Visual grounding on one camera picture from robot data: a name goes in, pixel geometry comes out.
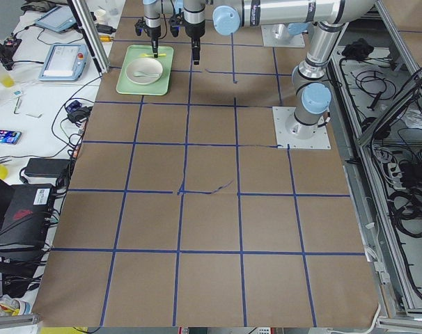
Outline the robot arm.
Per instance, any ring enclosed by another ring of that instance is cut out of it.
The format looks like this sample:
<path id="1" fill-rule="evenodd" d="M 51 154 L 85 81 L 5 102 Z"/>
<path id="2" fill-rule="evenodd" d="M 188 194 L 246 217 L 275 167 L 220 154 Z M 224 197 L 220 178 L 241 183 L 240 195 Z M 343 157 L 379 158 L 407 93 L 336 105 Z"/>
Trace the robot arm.
<path id="1" fill-rule="evenodd" d="M 372 1 L 185 1 L 193 40 L 180 64 L 189 156 L 329 156 L 327 66 L 348 24 Z"/>
<path id="2" fill-rule="evenodd" d="M 159 57 L 159 39 L 162 37 L 162 22 L 166 20 L 163 15 L 170 15 L 169 31 L 174 38 L 180 31 L 180 14 L 183 9 L 183 1 L 143 1 L 143 23 L 140 30 L 150 38 L 152 53 L 155 58 Z"/>

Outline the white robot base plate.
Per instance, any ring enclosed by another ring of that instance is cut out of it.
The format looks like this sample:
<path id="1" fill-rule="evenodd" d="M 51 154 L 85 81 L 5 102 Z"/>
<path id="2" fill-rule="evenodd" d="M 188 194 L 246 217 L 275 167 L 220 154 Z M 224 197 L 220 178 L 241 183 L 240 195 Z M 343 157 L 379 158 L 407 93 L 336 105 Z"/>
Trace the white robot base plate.
<path id="1" fill-rule="evenodd" d="M 276 146 L 280 149 L 330 150 L 325 119 L 316 125 L 303 125 L 295 119 L 295 107 L 272 108 Z"/>

